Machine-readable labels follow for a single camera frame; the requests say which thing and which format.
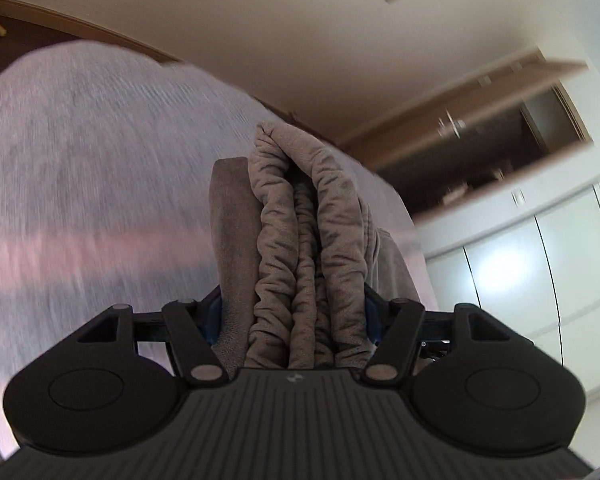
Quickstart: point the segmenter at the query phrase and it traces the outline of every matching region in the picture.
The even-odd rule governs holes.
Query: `folded fabric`
[[[374,350],[366,336],[364,284],[386,298],[418,299],[398,247],[374,226],[332,148],[308,133],[261,124],[248,176],[244,169],[243,159],[218,161],[210,188],[224,303],[221,341],[234,345],[229,358],[218,342],[220,361],[230,373],[243,358],[248,367],[363,367]],[[247,178],[251,194],[244,192]],[[221,182],[232,190],[213,192]],[[221,210],[233,212],[214,213]],[[231,254],[223,252],[228,247]],[[247,316],[254,322],[244,340]]]

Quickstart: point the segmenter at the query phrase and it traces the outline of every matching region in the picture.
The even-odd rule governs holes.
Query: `wooden baseboard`
[[[140,54],[146,54],[158,62],[180,61],[171,54],[167,54],[140,41],[132,40],[108,28],[18,0],[0,0],[0,16],[60,30],[84,40],[101,41],[103,43],[122,46]]]

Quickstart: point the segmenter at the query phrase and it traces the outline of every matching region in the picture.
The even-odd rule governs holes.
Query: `dark brown floor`
[[[52,28],[40,27],[2,16],[0,16],[0,24],[7,29],[7,35],[0,38],[0,72],[27,52],[63,41],[78,39],[71,34],[65,34]]]

